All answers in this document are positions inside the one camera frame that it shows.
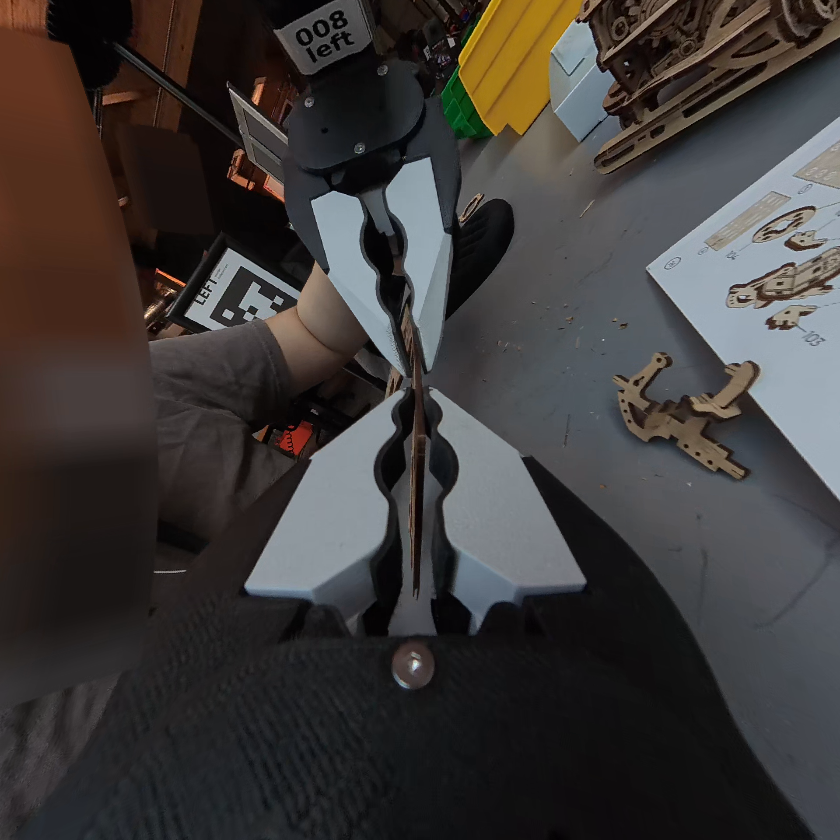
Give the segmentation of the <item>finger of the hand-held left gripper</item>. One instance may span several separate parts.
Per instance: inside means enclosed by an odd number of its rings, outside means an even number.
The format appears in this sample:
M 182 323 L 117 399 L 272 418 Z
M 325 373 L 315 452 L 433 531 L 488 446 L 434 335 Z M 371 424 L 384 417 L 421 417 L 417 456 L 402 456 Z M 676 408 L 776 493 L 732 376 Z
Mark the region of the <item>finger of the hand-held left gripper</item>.
M 445 231 L 430 157 L 407 162 L 385 189 L 385 207 L 402 233 L 402 267 L 424 372 L 437 358 L 445 324 L 452 235 Z
M 364 231 L 372 221 L 385 236 L 394 235 L 383 189 L 359 196 L 327 192 L 310 202 L 321 237 L 332 284 L 350 307 L 378 351 L 402 375 L 410 375 L 410 352 L 403 337 L 406 281 L 376 268 L 364 244 Z

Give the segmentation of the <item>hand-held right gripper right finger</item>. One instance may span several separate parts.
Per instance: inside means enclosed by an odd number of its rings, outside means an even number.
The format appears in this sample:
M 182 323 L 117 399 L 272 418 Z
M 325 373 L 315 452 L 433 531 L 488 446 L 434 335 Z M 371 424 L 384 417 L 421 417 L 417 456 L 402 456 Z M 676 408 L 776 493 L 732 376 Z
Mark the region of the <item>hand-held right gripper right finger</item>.
M 524 458 L 441 391 L 427 389 L 437 634 L 474 634 L 491 607 L 582 592 L 585 576 Z

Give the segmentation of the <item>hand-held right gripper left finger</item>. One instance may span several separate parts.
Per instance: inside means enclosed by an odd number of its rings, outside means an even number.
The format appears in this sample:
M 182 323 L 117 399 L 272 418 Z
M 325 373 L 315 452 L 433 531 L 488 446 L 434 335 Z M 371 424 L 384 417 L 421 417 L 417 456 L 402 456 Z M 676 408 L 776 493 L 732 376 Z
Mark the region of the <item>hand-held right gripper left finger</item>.
M 395 485 L 406 472 L 407 389 L 320 449 L 245 583 L 357 616 L 385 636 L 403 588 Z

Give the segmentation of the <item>laser-cut plywood parts sheet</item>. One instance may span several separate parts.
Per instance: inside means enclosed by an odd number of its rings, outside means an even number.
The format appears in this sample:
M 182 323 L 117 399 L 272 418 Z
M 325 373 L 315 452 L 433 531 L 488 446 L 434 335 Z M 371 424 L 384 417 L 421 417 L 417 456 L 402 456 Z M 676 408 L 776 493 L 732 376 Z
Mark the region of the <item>laser-cut plywood parts sheet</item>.
M 414 323 L 411 306 L 402 306 L 401 335 L 403 347 L 411 367 L 413 393 L 413 431 L 408 504 L 408 538 L 413 575 L 413 596 L 418 601 L 421 594 L 421 566 L 423 551 L 424 477 L 427 453 L 427 421 L 424 406 L 423 366 L 419 333 Z

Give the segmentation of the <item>person's left forearm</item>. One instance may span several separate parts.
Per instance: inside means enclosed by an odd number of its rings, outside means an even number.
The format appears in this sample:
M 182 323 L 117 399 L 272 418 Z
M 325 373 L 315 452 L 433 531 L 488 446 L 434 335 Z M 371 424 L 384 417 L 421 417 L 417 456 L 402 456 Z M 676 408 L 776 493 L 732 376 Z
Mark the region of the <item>person's left forearm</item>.
M 318 263 L 294 308 L 265 320 L 288 370 L 289 394 L 338 373 L 369 341 L 368 333 Z

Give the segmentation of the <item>small wooden model subassembly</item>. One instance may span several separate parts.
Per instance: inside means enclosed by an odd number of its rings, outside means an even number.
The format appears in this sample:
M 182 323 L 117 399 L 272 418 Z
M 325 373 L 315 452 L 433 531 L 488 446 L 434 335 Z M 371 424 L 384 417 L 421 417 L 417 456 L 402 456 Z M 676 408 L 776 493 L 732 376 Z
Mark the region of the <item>small wooden model subassembly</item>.
M 631 377 L 615 374 L 617 400 L 626 428 L 645 443 L 655 438 L 674 440 L 678 449 L 710 471 L 722 470 L 735 480 L 750 471 L 732 457 L 732 450 L 707 433 L 711 424 L 722 424 L 742 414 L 739 400 L 758 380 L 761 369 L 753 361 L 728 364 L 729 382 L 718 393 L 683 395 L 677 402 L 655 402 L 647 389 L 673 361 L 666 353 L 654 353 L 651 361 Z

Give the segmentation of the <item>assembled wooden submarine model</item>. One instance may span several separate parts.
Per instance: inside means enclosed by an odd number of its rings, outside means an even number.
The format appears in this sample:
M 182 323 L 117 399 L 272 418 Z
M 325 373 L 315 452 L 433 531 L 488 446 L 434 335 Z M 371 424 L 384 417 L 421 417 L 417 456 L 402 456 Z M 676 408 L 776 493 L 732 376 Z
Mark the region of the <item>assembled wooden submarine model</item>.
M 622 131 L 594 165 L 606 174 L 839 37 L 838 1 L 586 1 L 603 101 Z

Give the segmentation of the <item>black padded wrist rest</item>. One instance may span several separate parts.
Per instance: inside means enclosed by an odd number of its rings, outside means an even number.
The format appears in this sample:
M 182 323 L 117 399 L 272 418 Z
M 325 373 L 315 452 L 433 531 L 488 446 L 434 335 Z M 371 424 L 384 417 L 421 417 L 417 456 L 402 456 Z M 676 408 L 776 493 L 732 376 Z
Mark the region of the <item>black padded wrist rest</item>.
M 507 253 L 514 231 L 513 210 L 503 198 L 479 207 L 454 239 L 445 318 L 449 319 L 489 278 Z

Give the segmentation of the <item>grey partition panel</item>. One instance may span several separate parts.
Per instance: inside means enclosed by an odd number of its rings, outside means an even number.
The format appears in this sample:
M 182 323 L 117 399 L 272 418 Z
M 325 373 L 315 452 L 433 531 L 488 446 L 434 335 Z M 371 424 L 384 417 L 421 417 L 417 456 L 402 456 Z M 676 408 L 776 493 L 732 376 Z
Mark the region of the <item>grey partition panel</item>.
M 231 82 L 227 83 L 227 90 L 248 159 L 275 182 L 285 185 L 283 163 L 288 152 L 287 136 Z

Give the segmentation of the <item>framed marker sign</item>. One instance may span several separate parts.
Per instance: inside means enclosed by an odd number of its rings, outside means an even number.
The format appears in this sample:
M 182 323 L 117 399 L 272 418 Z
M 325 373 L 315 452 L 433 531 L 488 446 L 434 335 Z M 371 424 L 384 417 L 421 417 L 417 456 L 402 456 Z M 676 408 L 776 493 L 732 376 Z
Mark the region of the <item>framed marker sign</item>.
M 166 315 L 191 333 L 265 320 L 293 308 L 307 278 L 307 271 L 297 277 L 220 233 Z

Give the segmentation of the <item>green plastic bin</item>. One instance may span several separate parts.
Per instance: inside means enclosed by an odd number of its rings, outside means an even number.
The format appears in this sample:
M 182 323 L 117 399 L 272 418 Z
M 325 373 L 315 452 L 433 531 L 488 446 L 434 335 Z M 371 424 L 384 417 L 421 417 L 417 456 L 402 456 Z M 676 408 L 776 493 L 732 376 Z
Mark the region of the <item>green plastic bin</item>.
M 483 140 L 493 132 L 484 124 L 459 78 L 457 66 L 440 93 L 444 115 L 459 140 Z

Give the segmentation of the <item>nested yellow plastic bins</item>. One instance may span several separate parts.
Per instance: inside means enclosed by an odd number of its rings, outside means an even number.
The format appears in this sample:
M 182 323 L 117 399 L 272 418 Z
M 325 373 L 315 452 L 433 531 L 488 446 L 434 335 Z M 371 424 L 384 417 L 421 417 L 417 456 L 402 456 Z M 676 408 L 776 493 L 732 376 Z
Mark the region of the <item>nested yellow plastic bins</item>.
M 523 135 L 550 101 L 550 54 L 581 1 L 491 1 L 459 57 L 458 76 L 488 130 Z

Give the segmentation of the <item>white cardboard box tray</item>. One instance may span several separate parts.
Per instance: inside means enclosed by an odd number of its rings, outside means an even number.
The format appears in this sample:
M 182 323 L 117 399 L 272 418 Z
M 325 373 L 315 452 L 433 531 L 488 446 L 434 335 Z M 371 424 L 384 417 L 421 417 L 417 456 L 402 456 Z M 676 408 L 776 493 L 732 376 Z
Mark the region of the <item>white cardboard box tray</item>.
M 603 101 L 614 78 L 599 69 L 596 58 L 589 25 L 576 22 L 565 30 L 550 53 L 551 108 L 578 142 L 607 118 Z

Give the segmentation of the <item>white instruction booklet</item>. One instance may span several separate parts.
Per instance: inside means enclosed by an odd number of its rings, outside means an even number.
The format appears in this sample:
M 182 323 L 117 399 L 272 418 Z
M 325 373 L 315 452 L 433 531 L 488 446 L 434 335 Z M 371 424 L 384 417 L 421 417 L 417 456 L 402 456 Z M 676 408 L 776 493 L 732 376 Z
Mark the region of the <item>white instruction booklet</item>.
M 839 120 L 648 267 L 838 497 Z

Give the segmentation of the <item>black tripod pole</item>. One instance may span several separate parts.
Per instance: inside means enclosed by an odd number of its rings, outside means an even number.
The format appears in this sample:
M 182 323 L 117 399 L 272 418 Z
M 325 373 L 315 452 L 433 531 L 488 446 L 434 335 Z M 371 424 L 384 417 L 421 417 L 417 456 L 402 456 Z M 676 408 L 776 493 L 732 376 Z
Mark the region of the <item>black tripod pole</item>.
M 127 62 L 239 147 L 241 137 L 238 133 L 130 47 L 133 32 L 131 1 L 48 1 L 45 27 L 51 40 L 69 46 L 82 86 L 87 91 L 106 87 Z

